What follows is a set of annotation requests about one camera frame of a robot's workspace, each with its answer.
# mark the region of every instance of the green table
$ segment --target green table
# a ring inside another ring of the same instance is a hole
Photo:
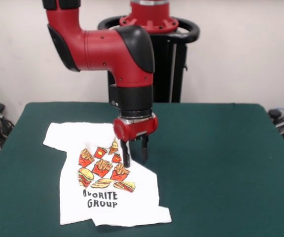
[[[259,105],[156,104],[146,167],[173,222],[60,226],[66,154],[42,144],[51,122],[112,122],[105,103],[32,103],[0,153],[0,236],[284,236],[284,140]]]

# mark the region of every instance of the red robot arm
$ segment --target red robot arm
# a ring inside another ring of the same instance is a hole
[[[140,26],[85,31],[79,25],[80,0],[43,0],[48,28],[64,65],[72,71],[108,70],[116,81],[120,110],[114,131],[121,140],[128,167],[126,142],[143,139],[146,159],[148,135],[157,128],[152,112],[154,54],[149,34]]]

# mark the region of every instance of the t-shirt print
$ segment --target t-shirt print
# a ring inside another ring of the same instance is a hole
[[[171,222],[169,209],[159,207],[156,174],[135,161],[124,167],[112,124],[52,123],[44,144],[67,152],[61,225],[88,219],[128,227]],[[124,210],[127,215],[119,215]]]

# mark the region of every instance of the black stand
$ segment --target black stand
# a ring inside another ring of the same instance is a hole
[[[119,26],[122,16],[108,18],[98,25],[99,30]],[[179,27],[188,33],[179,31],[168,34],[151,34],[155,56],[155,74],[153,81],[154,102],[180,102],[183,70],[186,67],[187,45],[199,38],[200,29],[193,22],[177,18]],[[108,72],[108,94],[111,102],[110,86],[115,84],[113,75]]]

